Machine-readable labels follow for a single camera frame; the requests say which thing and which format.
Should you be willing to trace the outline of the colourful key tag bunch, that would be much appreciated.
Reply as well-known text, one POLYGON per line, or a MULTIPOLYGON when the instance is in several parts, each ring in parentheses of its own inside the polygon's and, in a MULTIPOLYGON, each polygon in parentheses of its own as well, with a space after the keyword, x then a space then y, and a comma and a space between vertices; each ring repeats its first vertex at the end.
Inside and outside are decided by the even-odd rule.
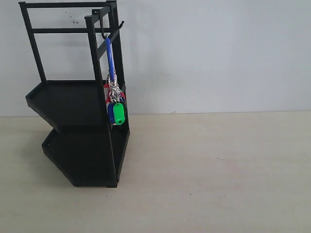
POLYGON ((108 36, 105 39, 105 45, 109 68, 106 84, 104 84, 104 96, 108 120, 113 125, 122 125, 126 120, 125 94, 121 91, 118 84, 112 55, 111 40, 108 36))

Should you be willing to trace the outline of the black two-tier shelf rack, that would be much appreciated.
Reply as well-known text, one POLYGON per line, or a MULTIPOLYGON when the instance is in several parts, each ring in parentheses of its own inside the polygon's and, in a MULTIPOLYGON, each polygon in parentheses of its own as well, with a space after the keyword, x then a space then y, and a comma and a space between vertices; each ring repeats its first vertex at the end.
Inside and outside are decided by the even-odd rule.
MULTIPOLYGON (((26 95, 28 106, 52 126, 42 143, 44 154, 72 185, 116 187, 130 135, 127 101, 126 120, 113 125, 108 120, 104 96, 109 72, 105 39, 102 38, 99 10, 117 8, 114 0, 101 2, 24 2, 19 3, 28 38, 40 76, 40 83, 26 95), (29 9, 86 8, 84 28, 34 28, 29 9), (35 35, 39 33, 86 33, 93 64, 94 80, 47 80, 35 35)), ((120 29, 108 33, 121 91, 126 85, 121 53, 120 29)))

